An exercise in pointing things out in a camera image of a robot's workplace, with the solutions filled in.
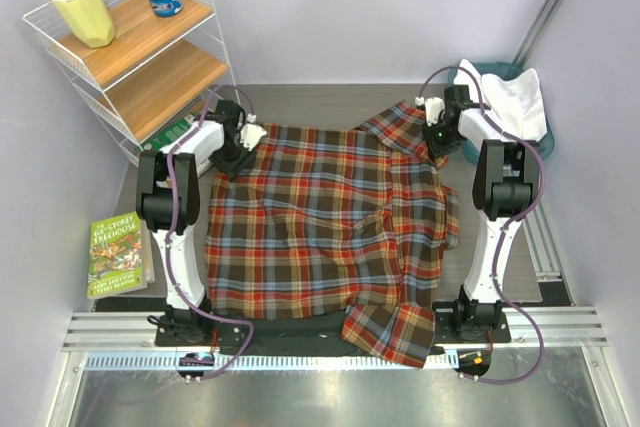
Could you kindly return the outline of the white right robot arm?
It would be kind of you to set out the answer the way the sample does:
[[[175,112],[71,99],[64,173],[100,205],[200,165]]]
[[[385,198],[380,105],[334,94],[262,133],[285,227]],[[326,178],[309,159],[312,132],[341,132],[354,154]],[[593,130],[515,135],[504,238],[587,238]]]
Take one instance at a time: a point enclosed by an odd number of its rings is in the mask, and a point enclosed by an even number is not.
[[[539,200],[540,156],[533,141],[518,141],[474,102],[465,85],[449,86],[442,98],[418,97],[429,153],[439,160],[471,142],[479,152],[472,201],[480,224],[469,274],[451,302],[444,325],[472,342],[506,327],[504,276],[509,252],[524,218]]]

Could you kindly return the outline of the red brown plaid shirt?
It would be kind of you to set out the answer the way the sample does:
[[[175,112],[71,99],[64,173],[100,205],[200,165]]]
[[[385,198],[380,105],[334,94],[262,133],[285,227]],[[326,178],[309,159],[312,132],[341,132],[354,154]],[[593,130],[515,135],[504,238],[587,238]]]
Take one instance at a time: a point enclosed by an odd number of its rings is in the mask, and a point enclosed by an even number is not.
[[[282,320],[341,312],[341,338],[383,360],[425,364],[458,197],[393,105],[347,130],[266,126],[252,166],[215,173],[204,259],[213,311]]]

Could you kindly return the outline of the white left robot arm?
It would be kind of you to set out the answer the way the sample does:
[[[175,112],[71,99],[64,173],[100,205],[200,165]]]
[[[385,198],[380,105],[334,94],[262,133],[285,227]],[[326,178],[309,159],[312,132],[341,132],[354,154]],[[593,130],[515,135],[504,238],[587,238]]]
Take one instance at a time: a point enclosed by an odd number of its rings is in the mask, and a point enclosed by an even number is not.
[[[158,246],[166,278],[164,315],[155,322],[161,334],[180,335],[193,346],[211,338],[214,320],[194,243],[200,212],[198,166],[209,161],[233,181],[255,158],[263,135],[238,103],[220,100],[176,141],[141,154],[136,213]]]

